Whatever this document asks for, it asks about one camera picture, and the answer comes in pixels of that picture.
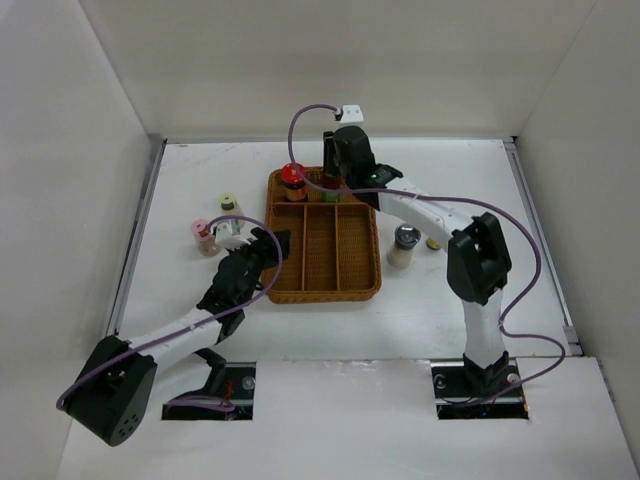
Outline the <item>yellow lid spice jar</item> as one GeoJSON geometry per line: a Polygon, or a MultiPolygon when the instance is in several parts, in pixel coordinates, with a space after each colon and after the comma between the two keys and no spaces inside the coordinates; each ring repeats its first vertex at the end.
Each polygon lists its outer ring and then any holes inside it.
{"type": "Polygon", "coordinates": [[[232,222],[240,229],[244,227],[244,211],[233,193],[226,192],[221,194],[219,196],[219,206],[221,214],[225,217],[226,221],[232,222]]]}

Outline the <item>small yellow label bottle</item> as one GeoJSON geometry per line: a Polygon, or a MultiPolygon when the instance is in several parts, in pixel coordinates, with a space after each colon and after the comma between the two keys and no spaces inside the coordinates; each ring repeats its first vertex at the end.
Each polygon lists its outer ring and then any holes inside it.
{"type": "Polygon", "coordinates": [[[440,244],[439,244],[435,239],[433,239],[433,238],[431,238],[431,237],[429,237],[429,238],[426,240],[426,246],[427,246],[429,249],[434,250],[434,251],[438,251],[438,250],[440,250],[440,249],[441,249],[441,245],[440,245],[440,244]]]}

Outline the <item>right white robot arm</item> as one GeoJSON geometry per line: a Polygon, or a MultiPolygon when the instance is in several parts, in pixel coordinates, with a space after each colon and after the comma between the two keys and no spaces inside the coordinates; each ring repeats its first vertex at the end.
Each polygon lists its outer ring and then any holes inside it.
{"type": "Polygon", "coordinates": [[[359,126],[325,132],[323,148],[324,169],[339,176],[359,201],[416,227],[446,252],[447,283],[464,311],[464,384],[471,396],[493,392],[509,362],[499,317],[512,262],[499,220],[426,200],[400,170],[375,160],[359,126]]]}

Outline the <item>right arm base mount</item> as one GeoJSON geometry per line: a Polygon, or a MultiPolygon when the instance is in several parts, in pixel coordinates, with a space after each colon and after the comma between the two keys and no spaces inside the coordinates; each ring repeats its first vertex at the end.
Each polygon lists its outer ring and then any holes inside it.
{"type": "Polygon", "coordinates": [[[433,362],[431,375],[439,420],[529,419],[521,387],[488,400],[488,397],[520,380],[515,360],[510,360],[505,371],[488,387],[473,385],[462,361],[433,362]]]}

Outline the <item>red lid sauce jar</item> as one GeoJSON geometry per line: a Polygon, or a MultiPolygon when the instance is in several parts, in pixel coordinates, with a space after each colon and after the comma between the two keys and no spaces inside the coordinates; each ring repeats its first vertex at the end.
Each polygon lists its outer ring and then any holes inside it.
{"type": "Polygon", "coordinates": [[[305,202],[308,198],[305,182],[306,169],[302,165],[291,162],[282,167],[280,174],[286,200],[305,202]]]}

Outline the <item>brown wicker divided basket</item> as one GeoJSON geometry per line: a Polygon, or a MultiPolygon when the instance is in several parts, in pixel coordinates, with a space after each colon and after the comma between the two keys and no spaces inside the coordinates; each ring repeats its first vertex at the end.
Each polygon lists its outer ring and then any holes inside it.
{"type": "Polygon", "coordinates": [[[307,200],[291,202],[279,170],[267,182],[265,224],[290,232],[289,256],[279,274],[261,276],[273,286],[276,304],[357,302],[371,299],[381,287],[376,213],[351,195],[325,202],[307,188],[307,200]]]}

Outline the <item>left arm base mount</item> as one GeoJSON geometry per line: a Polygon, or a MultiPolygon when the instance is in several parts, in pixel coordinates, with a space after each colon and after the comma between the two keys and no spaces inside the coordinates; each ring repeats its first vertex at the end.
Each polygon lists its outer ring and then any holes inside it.
{"type": "Polygon", "coordinates": [[[195,354],[209,367],[204,385],[180,394],[162,407],[164,421],[251,421],[257,364],[229,363],[210,348],[195,354]]]}

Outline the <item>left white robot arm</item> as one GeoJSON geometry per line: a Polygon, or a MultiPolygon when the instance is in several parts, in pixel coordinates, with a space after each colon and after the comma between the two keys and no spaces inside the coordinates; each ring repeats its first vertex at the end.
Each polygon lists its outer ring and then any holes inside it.
{"type": "Polygon", "coordinates": [[[131,437],[145,416],[156,376],[233,335],[244,309],[271,287],[260,282],[262,273],[280,270],[288,259],[289,230],[258,226],[251,234],[252,240],[219,262],[211,286],[186,315],[134,339],[100,340],[56,408],[111,447],[131,437]]]}

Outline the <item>pink lid spice jar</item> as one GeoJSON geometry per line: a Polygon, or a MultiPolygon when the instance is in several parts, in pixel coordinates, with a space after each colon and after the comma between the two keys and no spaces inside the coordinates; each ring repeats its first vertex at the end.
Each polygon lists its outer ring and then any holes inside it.
{"type": "Polygon", "coordinates": [[[209,230],[206,219],[194,220],[191,224],[191,233],[202,256],[214,257],[220,253],[221,247],[216,243],[215,235],[209,230]]]}

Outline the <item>green label yellow cap bottle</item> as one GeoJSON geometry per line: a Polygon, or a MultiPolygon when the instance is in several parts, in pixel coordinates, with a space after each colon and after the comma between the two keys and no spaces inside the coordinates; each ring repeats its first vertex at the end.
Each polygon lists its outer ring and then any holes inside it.
{"type": "Polygon", "coordinates": [[[322,201],[325,203],[338,203],[340,194],[336,193],[341,187],[341,178],[327,173],[322,174],[322,201]]]}

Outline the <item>grey lid white shaker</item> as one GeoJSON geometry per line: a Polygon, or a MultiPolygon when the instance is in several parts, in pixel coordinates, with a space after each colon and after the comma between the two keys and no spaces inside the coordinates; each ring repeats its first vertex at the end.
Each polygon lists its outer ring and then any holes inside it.
{"type": "Polygon", "coordinates": [[[413,257],[413,251],[421,240],[421,232],[408,223],[396,227],[394,241],[387,253],[388,263],[397,269],[409,266],[413,257]]]}

